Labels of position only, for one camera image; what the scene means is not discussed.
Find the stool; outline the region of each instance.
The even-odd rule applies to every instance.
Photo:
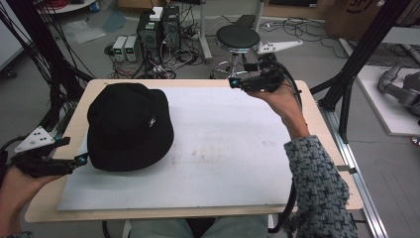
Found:
[[[238,65],[238,55],[256,50],[260,45],[260,35],[253,29],[241,25],[229,25],[220,28],[216,33],[216,43],[219,47],[232,53],[230,61],[223,61],[214,67],[211,78],[217,78],[216,72],[226,74],[226,77],[238,76],[247,71],[235,72]]]

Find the person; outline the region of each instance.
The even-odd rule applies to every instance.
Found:
[[[297,227],[296,237],[357,237],[356,228],[346,211],[349,188],[318,137],[310,135],[288,82],[273,93],[258,91],[248,94],[265,101],[280,116],[289,133],[291,141],[284,145],[284,149],[297,192],[298,210],[293,219]],[[0,237],[25,235],[19,225],[22,207],[43,185],[54,179],[57,177],[28,178],[16,168],[8,170],[0,188]],[[166,224],[161,220],[132,221],[131,237],[177,237],[174,233],[182,234],[178,237],[191,237],[184,219],[167,221]],[[238,237],[266,237],[266,215],[220,218],[203,237],[227,237],[218,233],[225,230],[228,232],[223,234],[245,234]]]

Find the round stool seat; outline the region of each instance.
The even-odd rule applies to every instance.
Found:
[[[240,25],[222,27],[216,33],[219,47],[227,48],[233,53],[247,53],[260,44],[260,35],[251,28]]]

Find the person's left arm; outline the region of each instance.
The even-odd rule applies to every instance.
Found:
[[[16,167],[6,172],[0,187],[0,237],[22,232],[22,208],[44,185],[58,178],[60,176],[31,178]]]

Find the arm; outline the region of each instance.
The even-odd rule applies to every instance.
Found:
[[[47,183],[60,177],[31,178],[10,168],[0,188],[0,237],[21,233],[20,214],[24,205]]]
[[[289,132],[284,145],[297,192],[297,237],[357,237],[346,211],[347,184],[316,136],[310,136],[289,84],[273,93],[250,92],[277,113]]]

